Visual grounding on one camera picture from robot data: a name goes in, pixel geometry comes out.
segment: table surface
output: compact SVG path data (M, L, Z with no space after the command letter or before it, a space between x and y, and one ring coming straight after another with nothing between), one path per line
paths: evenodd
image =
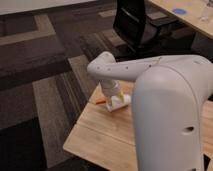
M179 18L182 22L194 28L196 31L213 39L213 17L211 21L201 21L203 9L206 5L204 0L148 0L156 7L163 9ZM185 15L175 14L172 10L181 8L187 11Z
M132 83L121 82L121 85L125 93L131 94ZM98 86L63 148L108 170L136 171L131 106L109 113L105 105L95 104L102 96ZM212 102L207 101L204 105L202 126L204 152L213 159ZM213 171L213 160L208 171Z

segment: striped carpet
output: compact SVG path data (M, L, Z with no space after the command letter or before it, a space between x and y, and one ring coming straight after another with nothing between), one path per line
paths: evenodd
M0 170L104 170L62 146L97 85L88 63L126 53L115 9L102 0L0 16Z

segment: office chair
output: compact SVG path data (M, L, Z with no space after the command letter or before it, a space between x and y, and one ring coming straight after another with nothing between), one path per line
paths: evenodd
M135 54L140 54L156 41L162 27L174 22L175 18L166 15L156 20L147 17L144 0L117 0L113 28Z

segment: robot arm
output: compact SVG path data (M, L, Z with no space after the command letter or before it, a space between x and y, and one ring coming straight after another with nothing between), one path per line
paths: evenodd
M104 52L88 72L109 90L114 79L136 81L132 111L139 170L204 171L200 115L213 92L212 63L197 55L115 63Z

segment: orange object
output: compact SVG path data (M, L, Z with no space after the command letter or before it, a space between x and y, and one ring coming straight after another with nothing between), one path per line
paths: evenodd
M96 100L95 104L103 104L106 103L106 98L102 97Z

